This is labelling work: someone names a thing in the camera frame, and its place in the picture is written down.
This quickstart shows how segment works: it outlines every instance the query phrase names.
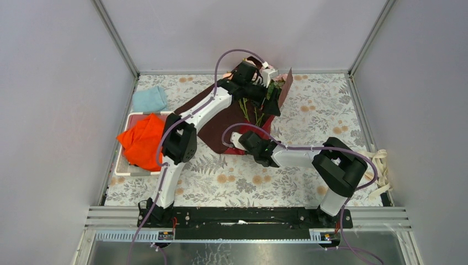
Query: floral pattern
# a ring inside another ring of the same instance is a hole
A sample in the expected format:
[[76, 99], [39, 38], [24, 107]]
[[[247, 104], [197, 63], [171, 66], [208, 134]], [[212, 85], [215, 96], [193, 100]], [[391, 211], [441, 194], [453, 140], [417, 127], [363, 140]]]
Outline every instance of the floral pattern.
[[[213, 83], [211, 75], [141, 76], [137, 91], [164, 87], [168, 109], [175, 110]], [[321, 145], [336, 136], [364, 150], [364, 136], [343, 74], [295, 75], [272, 135], [288, 144]], [[157, 176], [113, 176], [106, 205], [136, 205], [156, 190]], [[368, 182], [363, 178], [361, 184]], [[354, 194], [350, 206], [382, 206], [368, 195], [371, 185]], [[313, 168], [264, 168], [250, 156], [218, 155], [201, 140], [185, 165], [175, 206], [318, 206], [328, 187]]]

